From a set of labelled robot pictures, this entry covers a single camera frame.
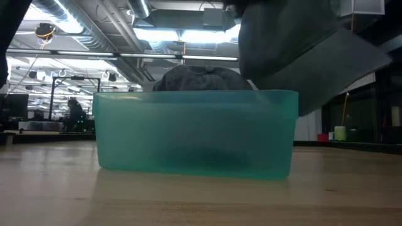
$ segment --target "red object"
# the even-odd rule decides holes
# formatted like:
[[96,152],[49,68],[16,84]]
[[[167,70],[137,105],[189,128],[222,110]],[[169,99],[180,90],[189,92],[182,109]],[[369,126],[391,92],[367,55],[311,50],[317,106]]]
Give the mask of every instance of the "red object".
[[317,134],[318,141],[328,141],[329,137],[328,134]]

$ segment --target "metal pole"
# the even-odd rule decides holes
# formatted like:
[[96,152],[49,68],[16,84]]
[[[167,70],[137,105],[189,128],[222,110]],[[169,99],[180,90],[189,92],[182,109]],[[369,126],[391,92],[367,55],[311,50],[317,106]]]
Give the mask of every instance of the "metal pole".
[[101,79],[100,78],[97,78],[97,80],[98,80],[98,92],[101,90]]
[[22,48],[8,48],[7,53],[15,55],[21,55],[27,57],[28,55],[33,55],[35,57],[43,57],[45,55],[51,56],[66,56],[66,57],[102,57],[102,58],[149,58],[149,59],[176,59],[176,60],[213,60],[213,61],[223,61],[223,62],[238,62],[238,57],[231,56],[199,56],[199,55],[176,55],[176,54],[153,54],[153,53],[104,53],[104,52],[93,52],[93,51],[63,51],[63,50],[33,50],[33,49],[22,49]]
[[52,114],[53,114],[53,99],[55,98],[55,82],[57,78],[53,78],[52,82],[52,94],[50,94],[50,109],[49,109],[49,121],[52,119]]

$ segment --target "wall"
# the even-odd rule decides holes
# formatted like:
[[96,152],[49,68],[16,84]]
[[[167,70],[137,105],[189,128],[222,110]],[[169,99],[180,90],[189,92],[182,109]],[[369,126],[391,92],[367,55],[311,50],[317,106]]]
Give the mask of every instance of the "wall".
[[321,130],[321,109],[318,109],[307,116],[299,117],[296,122],[295,141],[316,141]]

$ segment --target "wooden table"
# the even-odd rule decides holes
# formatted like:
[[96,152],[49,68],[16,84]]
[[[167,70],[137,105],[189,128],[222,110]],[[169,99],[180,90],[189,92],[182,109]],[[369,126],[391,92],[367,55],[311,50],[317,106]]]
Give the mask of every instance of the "wooden table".
[[0,150],[0,225],[402,225],[402,156],[295,148],[286,181],[108,171],[93,141]]

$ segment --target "dark object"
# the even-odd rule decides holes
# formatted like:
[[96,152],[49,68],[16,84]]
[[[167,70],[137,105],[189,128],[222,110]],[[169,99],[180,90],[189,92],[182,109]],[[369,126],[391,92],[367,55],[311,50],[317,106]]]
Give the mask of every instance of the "dark object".
[[37,75],[38,75],[38,72],[34,72],[34,71],[31,71],[31,72],[28,74],[29,78],[36,78]]
[[6,50],[31,4],[30,0],[0,1],[0,88],[6,83],[8,66]]
[[31,91],[31,90],[33,90],[33,86],[32,85],[26,85],[25,89],[28,90],[28,91]]
[[109,73],[109,81],[111,82],[116,81],[116,73]]
[[301,116],[391,61],[377,48],[339,28],[330,0],[225,3],[235,4],[242,16],[242,76],[260,90],[298,92]]
[[55,28],[49,23],[40,23],[39,27],[35,29],[35,34],[38,38],[49,41],[53,38],[53,31]]
[[10,118],[28,118],[28,94],[0,94],[0,109],[3,121],[8,121]]
[[84,123],[87,120],[87,114],[75,99],[68,100],[68,107],[70,108],[70,117],[65,121],[66,131],[82,132]]
[[252,90],[237,72],[222,67],[179,65],[166,72],[154,91],[182,90]]

